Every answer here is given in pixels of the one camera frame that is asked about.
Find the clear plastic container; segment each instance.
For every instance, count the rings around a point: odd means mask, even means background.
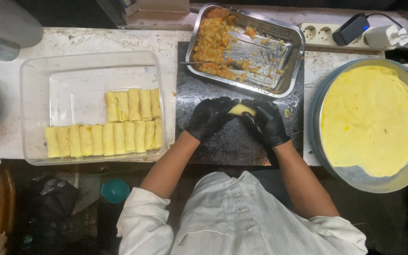
[[[162,147],[146,153],[48,158],[44,128],[106,122],[104,93],[130,88],[160,90]],[[32,165],[132,161],[166,148],[160,64],[150,51],[111,52],[30,59],[20,67],[21,132]]]

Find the electrical outlet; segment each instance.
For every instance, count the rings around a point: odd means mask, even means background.
[[[365,50],[390,50],[395,49],[395,46],[385,48],[371,48],[365,39],[365,33],[361,34],[351,43],[346,46],[338,46],[333,40],[333,32],[341,25],[335,24],[320,24],[303,22],[298,25],[300,30],[305,35],[306,46],[326,47],[326,48],[342,48],[342,49],[365,49]]]

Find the worn white countertop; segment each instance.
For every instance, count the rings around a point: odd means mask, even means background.
[[[189,41],[190,37],[190,31],[177,30],[45,28],[44,38],[40,43],[22,49],[14,61],[0,61],[0,94],[3,99],[3,110],[0,115],[0,157],[24,158],[20,124],[20,65],[27,59],[97,52],[149,50],[158,56],[162,86],[166,95],[170,96],[170,100],[165,100],[165,129],[167,144],[172,144],[175,125],[173,92],[177,77],[177,42]],[[336,67],[366,57],[383,57],[383,53],[306,49],[304,159],[309,165],[320,165],[314,155],[309,154],[311,148],[307,135],[307,114],[315,88]]]

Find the gloved hand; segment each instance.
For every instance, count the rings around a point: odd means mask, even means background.
[[[291,140],[286,134],[280,109],[275,103],[262,99],[243,99],[242,104],[256,110],[255,117],[247,112],[243,112],[242,116],[249,125],[259,132],[267,146],[275,147]]]
[[[203,142],[234,118],[228,112],[236,104],[238,104],[238,99],[231,100],[229,97],[206,99],[200,102],[193,111],[190,123],[185,130]]]

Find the yellow crepe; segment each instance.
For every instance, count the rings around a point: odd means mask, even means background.
[[[151,150],[154,148],[155,122],[146,121],[146,134],[144,139],[144,148]]]
[[[45,128],[45,139],[47,140],[48,157],[60,156],[60,144],[58,142],[58,128]]]
[[[92,155],[103,155],[103,126],[100,124],[92,125]]]
[[[114,127],[114,154],[125,154],[125,134],[124,123],[117,122],[113,124]]]
[[[342,73],[324,101],[321,130],[333,166],[396,174],[408,163],[408,86],[381,66]]]
[[[124,123],[125,153],[135,152],[135,123],[127,121]]]
[[[116,92],[117,98],[117,118],[120,122],[124,122],[128,120],[128,93],[127,91],[117,91]]]
[[[67,157],[70,156],[70,136],[69,127],[58,127],[58,142],[59,142],[59,156]]]
[[[71,157],[83,157],[81,153],[81,142],[80,142],[80,126],[70,125],[70,155]]]
[[[84,124],[80,127],[81,153],[83,156],[92,155],[92,126]]]
[[[232,114],[241,116],[243,112],[250,113],[253,117],[256,116],[256,111],[255,110],[253,110],[252,108],[247,107],[247,106],[245,106],[245,105],[243,105],[241,103],[234,106],[228,113],[232,113]]]
[[[138,89],[128,90],[128,120],[141,120],[140,94]]]
[[[113,156],[115,154],[113,123],[103,124],[103,154],[105,156]]]
[[[135,151],[136,153],[145,153],[144,138],[146,134],[146,122],[135,121]]]
[[[119,119],[117,117],[118,102],[116,98],[116,92],[105,92],[105,105],[106,118],[108,119],[108,122],[117,122]]]
[[[150,90],[140,89],[141,120],[152,119],[152,104],[150,102]]]
[[[152,117],[154,119],[161,119],[160,90],[158,88],[150,91],[150,102],[152,105]]]
[[[155,119],[154,149],[160,149],[162,146],[162,120]]]

